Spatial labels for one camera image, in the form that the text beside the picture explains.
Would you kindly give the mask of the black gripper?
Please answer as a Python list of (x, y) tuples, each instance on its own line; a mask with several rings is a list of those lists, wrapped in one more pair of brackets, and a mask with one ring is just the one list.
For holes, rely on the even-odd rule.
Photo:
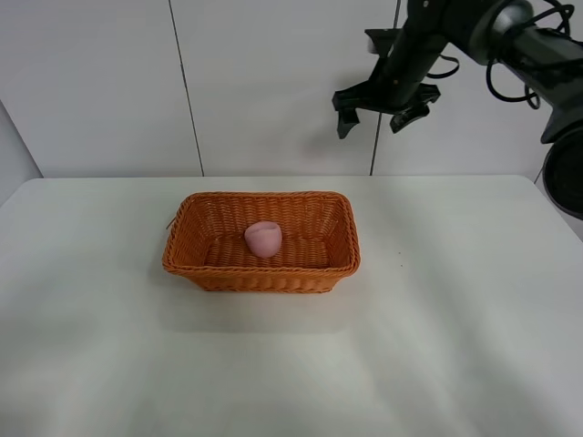
[(429, 115), (426, 103), (409, 106), (448, 44), (443, 19), (449, 6), (448, 1), (408, 3), (403, 27), (396, 33), (389, 53), (377, 61), (369, 79), (334, 94), (332, 102), (338, 110), (339, 139), (345, 139), (360, 123), (356, 108), (395, 114), (390, 121), (394, 133)]

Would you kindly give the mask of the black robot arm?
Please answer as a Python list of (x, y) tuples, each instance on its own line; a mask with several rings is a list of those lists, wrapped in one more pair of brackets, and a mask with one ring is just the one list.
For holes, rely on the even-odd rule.
[(486, 87), (506, 103), (533, 109), (547, 102), (552, 113), (541, 136), (548, 144), (541, 176), (557, 208), (582, 217), (582, 44), (571, 36), (575, 7), (550, 2), (535, 14), (528, 1), (410, 1), (400, 28), (368, 29), (378, 56), (369, 78), (334, 93), (337, 135), (359, 124), (358, 110), (391, 116), (394, 133), (429, 114), (441, 96), (427, 81), (445, 47), (456, 46), (486, 69)]

